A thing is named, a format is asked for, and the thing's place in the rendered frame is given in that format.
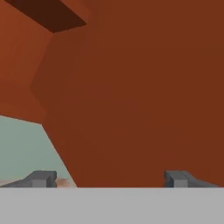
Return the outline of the brown wooden cabinet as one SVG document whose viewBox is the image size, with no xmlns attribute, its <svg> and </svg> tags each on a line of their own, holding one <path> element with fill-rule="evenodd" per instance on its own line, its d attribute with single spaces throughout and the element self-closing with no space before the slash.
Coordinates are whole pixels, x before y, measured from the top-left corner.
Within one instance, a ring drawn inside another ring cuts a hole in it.
<svg viewBox="0 0 224 224">
<path fill-rule="evenodd" d="M 81 0 L 0 0 L 0 116 L 41 123 L 46 112 L 30 90 L 57 32 L 83 26 Z"/>
</svg>

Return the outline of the brown wooden cabinet door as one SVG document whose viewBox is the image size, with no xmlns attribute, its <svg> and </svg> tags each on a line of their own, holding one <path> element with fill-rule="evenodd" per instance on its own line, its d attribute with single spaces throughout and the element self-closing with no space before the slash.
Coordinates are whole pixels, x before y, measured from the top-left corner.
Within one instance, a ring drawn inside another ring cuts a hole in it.
<svg viewBox="0 0 224 224">
<path fill-rule="evenodd" d="M 78 186 L 224 186 L 224 0 L 81 0 L 31 85 Z"/>
</svg>

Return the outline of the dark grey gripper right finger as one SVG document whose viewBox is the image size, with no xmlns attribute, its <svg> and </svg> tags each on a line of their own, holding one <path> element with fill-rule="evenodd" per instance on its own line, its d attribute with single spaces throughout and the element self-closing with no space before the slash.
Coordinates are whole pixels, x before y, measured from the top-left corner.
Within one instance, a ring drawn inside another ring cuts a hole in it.
<svg viewBox="0 0 224 224">
<path fill-rule="evenodd" d="M 165 171 L 164 187 L 216 187 L 216 185 L 195 178 L 188 171 Z"/>
</svg>

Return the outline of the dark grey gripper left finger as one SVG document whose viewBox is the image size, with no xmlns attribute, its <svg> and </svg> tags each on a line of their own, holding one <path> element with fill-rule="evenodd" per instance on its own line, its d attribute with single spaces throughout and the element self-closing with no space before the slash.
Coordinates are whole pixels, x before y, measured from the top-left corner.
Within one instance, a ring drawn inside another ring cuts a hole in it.
<svg viewBox="0 0 224 224">
<path fill-rule="evenodd" d="M 10 182 L 3 187 L 56 187 L 57 172 L 56 171 L 33 171 L 27 177 Z"/>
</svg>

